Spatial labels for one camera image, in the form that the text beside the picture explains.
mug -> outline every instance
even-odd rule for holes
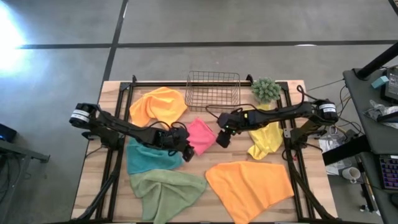
[[[361,172],[355,167],[350,167],[343,170],[343,177],[349,180],[352,184],[356,183],[356,180],[361,177]]]

concrete floor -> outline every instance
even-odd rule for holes
[[[33,162],[16,192],[8,223],[70,218],[87,141],[68,123],[78,102],[98,100],[109,49],[12,50],[20,44],[111,43],[122,0],[0,2],[0,123],[17,143],[51,154]],[[391,40],[398,17],[380,0],[130,0],[120,43],[205,41]],[[307,89],[342,78],[389,45],[117,49],[110,80],[181,80],[190,70],[238,72],[241,78],[303,79]],[[343,82],[314,90],[339,101]],[[352,103],[343,117],[358,121]],[[330,177],[339,217],[382,223],[361,213],[360,187]]]

wooden tabletop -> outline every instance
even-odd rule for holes
[[[292,104],[299,103],[301,101],[301,94],[296,90],[296,87],[297,85],[302,85],[304,87],[303,80],[288,80],[287,82],[289,84]],[[110,112],[111,114],[114,114],[115,111],[116,100],[118,98],[119,92],[119,84],[120,82],[104,82],[101,91],[99,104],[103,110]],[[181,91],[183,96],[185,96],[185,87],[171,88]],[[156,87],[134,87],[132,102],[135,102],[143,94],[154,89],[156,89]],[[281,96],[281,98],[282,102],[285,103],[284,96]],[[124,96],[120,118],[123,118],[124,115],[126,99],[127,97]],[[252,103],[254,105],[258,104],[253,98],[250,87],[241,87],[241,103]],[[214,133],[219,132],[220,128],[216,123],[216,119],[205,112],[192,112],[187,109],[178,121],[189,124],[196,117],[200,117],[200,119],[204,120],[204,122],[213,130]],[[297,126],[300,127],[305,121],[306,119],[303,118],[296,119]],[[309,140],[309,142],[317,146],[319,145],[318,141],[316,140]],[[251,140],[249,134],[247,132],[242,133],[231,138],[231,144],[227,149],[214,144],[204,154],[201,156],[195,155],[190,162],[184,163],[183,166],[176,170],[204,177],[206,170],[219,163],[233,161],[255,161],[247,153],[247,150],[252,145],[253,141]],[[99,141],[92,141],[88,146],[87,153],[99,147]],[[268,154],[261,161],[271,164],[284,164],[286,166],[286,170],[288,171],[287,163],[282,159],[281,156],[283,150],[284,146],[282,145],[276,153]],[[101,186],[105,158],[106,149],[101,149],[98,152],[90,155],[85,160],[78,192],[76,195],[75,206],[73,208],[72,218],[76,218],[81,215],[98,193]],[[308,147],[303,150],[303,158],[305,161],[305,168],[307,170],[311,191],[315,194],[316,198],[326,208],[326,210],[336,217],[337,214],[335,203],[331,194],[328,177],[326,176],[325,165],[323,163],[321,152],[317,149]],[[307,217],[308,215],[305,199],[301,190],[300,199],[302,202],[303,212],[305,217]],[[109,193],[105,198],[104,214],[106,214],[106,211],[108,211],[108,200]],[[118,194],[116,197],[114,222],[141,222],[141,215],[141,199],[135,197],[130,187],[129,176],[127,174],[126,168],[125,150],[120,173]],[[297,221],[293,197],[275,204],[253,220],[253,222],[275,221]],[[220,199],[217,197],[211,187],[208,186],[208,188],[205,190],[205,193],[195,204],[193,204],[193,206],[183,210],[180,214],[174,217],[171,222],[233,222],[233,220],[228,215]]]

green plant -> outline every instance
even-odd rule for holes
[[[280,85],[270,78],[260,78],[252,84],[254,97],[260,103],[270,103],[280,99]]]

wire basket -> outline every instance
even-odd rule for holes
[[[185,104],[191,111],[230,111],[241,103],[239,74],[228,72],[190,71],[185,92]]]

